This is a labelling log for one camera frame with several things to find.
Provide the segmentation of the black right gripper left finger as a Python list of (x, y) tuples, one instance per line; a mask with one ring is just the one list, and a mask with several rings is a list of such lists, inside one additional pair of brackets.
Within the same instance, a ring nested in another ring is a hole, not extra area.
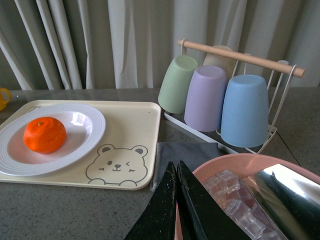
[(126, 240), (173, 240), (177, 207), (177, 171), (169, 162), (145, 210)]

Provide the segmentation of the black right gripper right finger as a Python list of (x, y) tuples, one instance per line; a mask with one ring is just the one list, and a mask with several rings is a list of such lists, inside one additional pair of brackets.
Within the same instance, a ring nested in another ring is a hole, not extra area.
[(230, 218), (187, 165), (177, 165), (178, 211), (184, 240), (248, 240), (249, 236)]

